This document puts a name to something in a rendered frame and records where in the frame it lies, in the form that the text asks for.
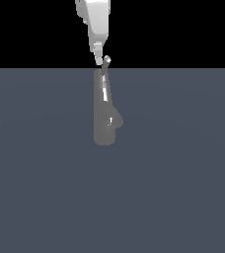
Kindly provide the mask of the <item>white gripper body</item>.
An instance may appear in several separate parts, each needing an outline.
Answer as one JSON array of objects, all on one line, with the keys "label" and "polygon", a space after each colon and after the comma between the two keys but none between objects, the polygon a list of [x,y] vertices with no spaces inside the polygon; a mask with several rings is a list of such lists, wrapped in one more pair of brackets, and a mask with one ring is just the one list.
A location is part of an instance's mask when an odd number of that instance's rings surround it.
[{"label": "white gripper body", "polygon": [[109,36],[109,14],[111,0],[84,0],[88,14],[88,32],[90,50],[95,43],[104,44]]}]

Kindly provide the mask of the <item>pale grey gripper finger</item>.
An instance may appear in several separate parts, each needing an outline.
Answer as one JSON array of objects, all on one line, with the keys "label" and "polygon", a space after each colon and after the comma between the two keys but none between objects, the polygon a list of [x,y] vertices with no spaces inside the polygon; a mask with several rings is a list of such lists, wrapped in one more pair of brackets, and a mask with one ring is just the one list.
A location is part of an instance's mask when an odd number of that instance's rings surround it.
[{"label": "pale grey gripper finger", "polygon": [[103,64],[103,46],[100,42],[94,43],[94,55],[97,65]]}]

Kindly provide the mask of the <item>grey metal faucet body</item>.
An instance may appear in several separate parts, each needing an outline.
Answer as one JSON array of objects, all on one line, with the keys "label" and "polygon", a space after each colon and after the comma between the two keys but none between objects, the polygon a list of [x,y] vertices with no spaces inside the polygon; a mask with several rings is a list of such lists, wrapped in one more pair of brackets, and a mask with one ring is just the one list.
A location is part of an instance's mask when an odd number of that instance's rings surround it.
[{"label": "grey metal faucet body", "polygon": [[115,130],[123,125],[123,119],[113,105],[109,75],[94,72],[94,141],[97,145],[111,145]]}]

